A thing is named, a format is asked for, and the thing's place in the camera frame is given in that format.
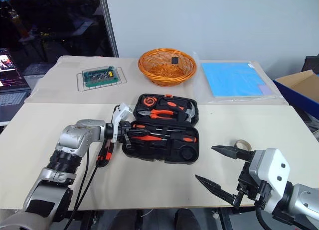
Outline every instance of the white table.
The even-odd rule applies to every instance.
[[[135,58],[110,57],[76,57],[62,56],[56,65],[39,80],[38,84],[25,100],[26,103],[84,103],[84,104],[136,104],[138,96],[143,93],[172,94],[197,100],[199,104],[209,103],[212,93],[201,65],[196,75],[190,80],[173,87],[160,87],[152,83],[139,70]],[[203,61],[203,62],[238,62],[238,61]],[[288,105],[279,90],[265,74],[258,62],[251,62],[258,74],[277,95],[274,99],[253,102],[228,102],[223,105]],[[76,75],[85,69],[101,66],[121,67],[127,83],[79,92]]]
[[[60,132],[84,118],[109,121],[114,105],[25,104],[0,135],[0,209],[21,209],[52,155]],[[236,193],[244,161],[210,149],[245,139],[253,149],[279,148],[291,167],[289,180],[319,187],[319,143],[290,106],[199,106],[199,159],[192,165],[128,158],[116,144],[106,168],[97,171],[80,209],[128,209],[228,206],[196,180],[195,174]],[[100,144],[90,148],[91,174]],[[82,160],[73,195],[82,179]],[[243,205],[252,204],[247,198]]]

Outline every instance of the orange handled pliers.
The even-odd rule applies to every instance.
[[[174,112],[168,111],[168,110],[151,110],[151,111],[141,111],[139,112],[140,115],[149,115],[152,119],[156,118],[162,118],[162,119],[172,119],[172,117],[163,117],[159,116],[159,114],[167,114],[167,115],[173,115]]]

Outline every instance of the black tool case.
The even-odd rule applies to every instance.
[[[193,117],[187,121],[187,109],[194,108]],[[151,118],[140,112],[152,110],[172,111],[170,114],[157,114],[166,118]],[[165,163],[192,164],[199,156],[199,136],[194,125],[198,122],[196,101],[172,95],[143,94],[139,97],[133,115],[136,121],[131,129],[146,129],[150,138],[166,140],[141,140],[129,136],[131,148],[123,143],[122,150],[129,157],[154,161],[164,160]]]

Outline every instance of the blue cardboard box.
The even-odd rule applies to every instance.
[[[319,76],[312,70],[277,78],[274,83],[290,105],[319,119]]]

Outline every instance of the orange wicker basket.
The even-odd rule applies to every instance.
[[[173,48],[158,48],[144,53],[138,61],[140,71],[159,86],[175,86],[196,72],[188,54]]]

